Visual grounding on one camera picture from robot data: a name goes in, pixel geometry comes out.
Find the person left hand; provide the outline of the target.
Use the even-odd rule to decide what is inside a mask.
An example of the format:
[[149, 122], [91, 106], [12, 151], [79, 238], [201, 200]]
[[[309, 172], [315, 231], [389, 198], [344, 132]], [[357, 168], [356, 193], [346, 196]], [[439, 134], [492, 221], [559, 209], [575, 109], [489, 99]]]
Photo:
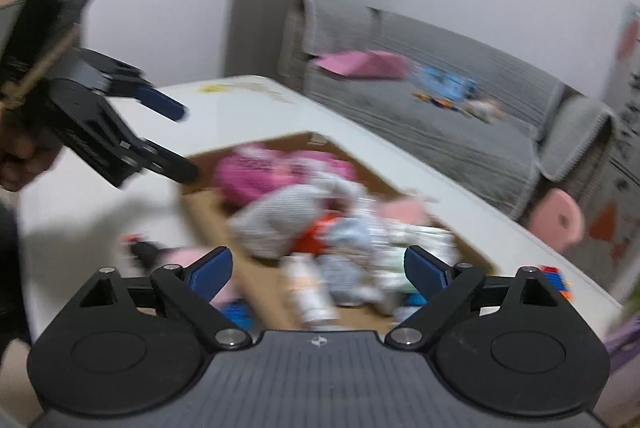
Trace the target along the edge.
[[16, 127], [1, 129], [1, 187], [17, 192], [48, 171], [62, 151], [58, 138]]

